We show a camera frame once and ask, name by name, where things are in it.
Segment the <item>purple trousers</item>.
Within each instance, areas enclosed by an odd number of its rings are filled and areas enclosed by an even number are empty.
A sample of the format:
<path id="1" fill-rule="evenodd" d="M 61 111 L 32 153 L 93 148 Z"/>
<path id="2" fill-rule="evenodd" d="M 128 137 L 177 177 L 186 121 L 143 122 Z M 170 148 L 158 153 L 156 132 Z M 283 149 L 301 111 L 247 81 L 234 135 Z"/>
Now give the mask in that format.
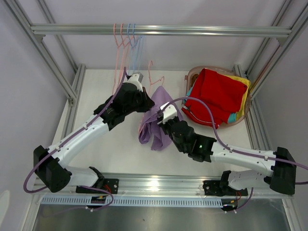
<path id="1" fill-rule="evenodd" d="M 153 138 L 151 150 L 162 151 L 171 144 L 171 139 L 168 135 L 165 135 L 162 129 L 158 125 L 157 112 L 160 107 L 167 102 L 171 101 L 171 96 L 167 93 L 164 87 L 159 86 L 153 93 L 151 100 L 155 105 L 146 113 L 144 113 L 140 129 L 139 129 L 139 142 L 146 144 Z"/>

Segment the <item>blue hanger of teal trousers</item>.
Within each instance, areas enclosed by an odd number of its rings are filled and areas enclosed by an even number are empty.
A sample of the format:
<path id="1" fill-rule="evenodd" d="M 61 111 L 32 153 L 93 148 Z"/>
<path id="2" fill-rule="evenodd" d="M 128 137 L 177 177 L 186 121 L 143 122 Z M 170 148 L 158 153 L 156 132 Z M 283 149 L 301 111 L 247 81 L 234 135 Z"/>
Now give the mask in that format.
<path id="1" fill-rule="evenodd" d="M 135 35 L 135 28 L 136 28 L 136 24 L 128 24 L 127 26 L 127 36 L 128 36 L 128 43 L 129 43 L 129 64 L 128 64 L 128 68 L 127 68 L 127 71 L 128 71 L 128 74 L 130 72 L 130 68 L 131 68 L 131 65 L 132 65 L 132 57 L 134 55 L 134 50 L 136 48 L 136 46 L 138 45 L 139 43 L 139 38 L 136 38 L 136 35 Z"/>

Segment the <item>blue hanger of red trousers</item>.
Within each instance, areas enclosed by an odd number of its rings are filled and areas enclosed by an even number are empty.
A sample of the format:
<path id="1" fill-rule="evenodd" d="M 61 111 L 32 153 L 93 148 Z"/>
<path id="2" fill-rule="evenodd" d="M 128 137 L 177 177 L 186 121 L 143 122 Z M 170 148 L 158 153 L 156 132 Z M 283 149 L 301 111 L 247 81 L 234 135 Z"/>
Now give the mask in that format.
<path id="1" fill-rule="evenodd" d="M 135 72 L 140 70 L 143 45 L 144 45 L 144 36 L 135 37 L 135 24 L 133 25 L 132 33 L 134 39 L 134 46 L 131 50 L 132 51 L 131 67 L 132 71 Z"/>

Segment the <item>pink hanger of yellow trousers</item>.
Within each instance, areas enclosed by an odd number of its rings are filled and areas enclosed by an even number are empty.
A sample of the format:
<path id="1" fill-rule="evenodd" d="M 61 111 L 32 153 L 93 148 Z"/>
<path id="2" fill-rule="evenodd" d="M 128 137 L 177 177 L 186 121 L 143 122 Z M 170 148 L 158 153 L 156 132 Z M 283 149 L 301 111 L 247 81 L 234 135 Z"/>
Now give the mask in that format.
<path id="1" fill-rule="evenodd" d="M 120 43 L 121 43 L 120 26 L 121 25 L 117 26 L 116 23 L 113 26 L 113 35 L 114 35 L 115 45 L 116 45 L 116 58 L 115 58 L 116 60 L 115 60 L 114 84 L 113 84 L 112 93 L 115 93 L 117 87 L 120 85 L 119 69 L 120 69 L 121 54 L 122 54 L 122 51 L 120 49 Z"/>

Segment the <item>teal trousers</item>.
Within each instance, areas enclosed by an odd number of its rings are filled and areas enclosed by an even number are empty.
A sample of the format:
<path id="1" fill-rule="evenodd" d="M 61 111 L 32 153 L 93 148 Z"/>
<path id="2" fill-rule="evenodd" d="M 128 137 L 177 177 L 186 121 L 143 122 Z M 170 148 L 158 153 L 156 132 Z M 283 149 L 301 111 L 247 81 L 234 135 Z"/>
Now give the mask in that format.
<path id="1" fill-rule="evenodd" d="M 192 92 L 192 89 L 193 89 L 193 87 L 191 87 L 191 88 L 189 89 L 189 91 L 186 93 L 186 96 L 187 96 L 187 97 L 190 96 L 190 94 L 191 94 L 191 92 Z M 229 115 L 229 118 L 228 118 L 228 122 L 227 122 L 227 123 L 233 123 L 233 122 L 235 122 L 235 121 L 236 121 L 236 113 L 231 113 L 231 114 Z"/>

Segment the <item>yellow trousers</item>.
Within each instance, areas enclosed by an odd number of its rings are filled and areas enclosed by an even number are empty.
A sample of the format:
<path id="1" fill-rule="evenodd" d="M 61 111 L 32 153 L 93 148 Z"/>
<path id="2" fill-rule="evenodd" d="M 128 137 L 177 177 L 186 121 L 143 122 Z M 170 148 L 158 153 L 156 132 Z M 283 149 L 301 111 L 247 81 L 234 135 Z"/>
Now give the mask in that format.
<path id="1" fill-rule="evenodd" d="M 248 90 L 249 90 L 249 87 L 251 85 L 251 82 L 246 78 L 242 78 L 242 77 L 238 77 L 238 76 L 227 75 L 227 77 L 229 77 L 233 80 L 239 81 L 239 82 L 246 85 L 246 92 L 242 96 L 241 108 L 238 112 L 236 112 L 236 121 L 235 122 L 237 122 L 238 120 L 240 120 L 245 115 L 245 109 L 246 109 L 245 105 L 246 105 L 246 101 L 247 101 L 247 97 L 248 97 Z"/>

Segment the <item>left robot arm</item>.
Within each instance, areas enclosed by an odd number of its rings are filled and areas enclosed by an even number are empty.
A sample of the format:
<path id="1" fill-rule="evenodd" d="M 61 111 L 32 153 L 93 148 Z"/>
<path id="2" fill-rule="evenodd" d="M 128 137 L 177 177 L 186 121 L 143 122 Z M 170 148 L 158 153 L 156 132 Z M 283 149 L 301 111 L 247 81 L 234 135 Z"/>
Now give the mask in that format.
<path id="1" fill-rule="evenodd" d="M 116 94 L 100 105 L 75 132 L 55 145 L 34 150 L 35 174 L 52 193 L 75 186 L 77 193 L 98 193 L 106 184 L 103 174 L 94 167 L 77 168 L 69 164 L 75 156 L 99 136 L 124 122 L 133 112 L 145 113 L 154 106 L 138 80 L 123 83 Z"/>

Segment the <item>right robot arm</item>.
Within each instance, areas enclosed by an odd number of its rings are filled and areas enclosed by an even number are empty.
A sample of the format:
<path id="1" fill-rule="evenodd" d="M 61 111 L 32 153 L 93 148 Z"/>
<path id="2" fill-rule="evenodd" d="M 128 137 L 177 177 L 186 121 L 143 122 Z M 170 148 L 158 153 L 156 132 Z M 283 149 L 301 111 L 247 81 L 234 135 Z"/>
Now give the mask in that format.
<path id="1" fill-rule="evenodd" d="M 294 195 L 296 165 L 286 148 L 276 151 L 258 151 L 222 145 L 218 140 L 195 133 L 186 121 L 174 117 L 158 120 L 158 126 L 170 137 L 177 150 L 197 162 L 221 162 L 245 167 L 246 171 L 226 171 L 219 190 L 223 194 L 253 187 L 257 182 L 268 184 L 277 193 Z"/>

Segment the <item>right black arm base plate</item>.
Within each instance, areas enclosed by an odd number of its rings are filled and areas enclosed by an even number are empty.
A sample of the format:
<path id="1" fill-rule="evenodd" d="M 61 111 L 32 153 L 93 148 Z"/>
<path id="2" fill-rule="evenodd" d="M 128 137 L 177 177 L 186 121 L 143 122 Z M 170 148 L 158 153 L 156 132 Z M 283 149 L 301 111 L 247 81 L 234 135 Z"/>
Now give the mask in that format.
<path id="1" fill-rule="evenodd" d="M 248 190 L 236 190 L 229 186 L 228 181 L 222 180 L 205 180 L 203 181 L 203 189 L 207 196 L 248 196 Z"/>

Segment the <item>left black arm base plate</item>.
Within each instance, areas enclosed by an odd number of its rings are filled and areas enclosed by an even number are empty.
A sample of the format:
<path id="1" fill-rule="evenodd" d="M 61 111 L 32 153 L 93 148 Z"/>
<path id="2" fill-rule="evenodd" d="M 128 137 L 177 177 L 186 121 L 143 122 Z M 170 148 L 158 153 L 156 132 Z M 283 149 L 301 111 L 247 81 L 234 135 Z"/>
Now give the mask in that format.
<path id="1" fill-rule="evenodd" d="M 95 188 L 106 190 L 112 194 L 118 193 L 119 179 L 98 179 Z"/>

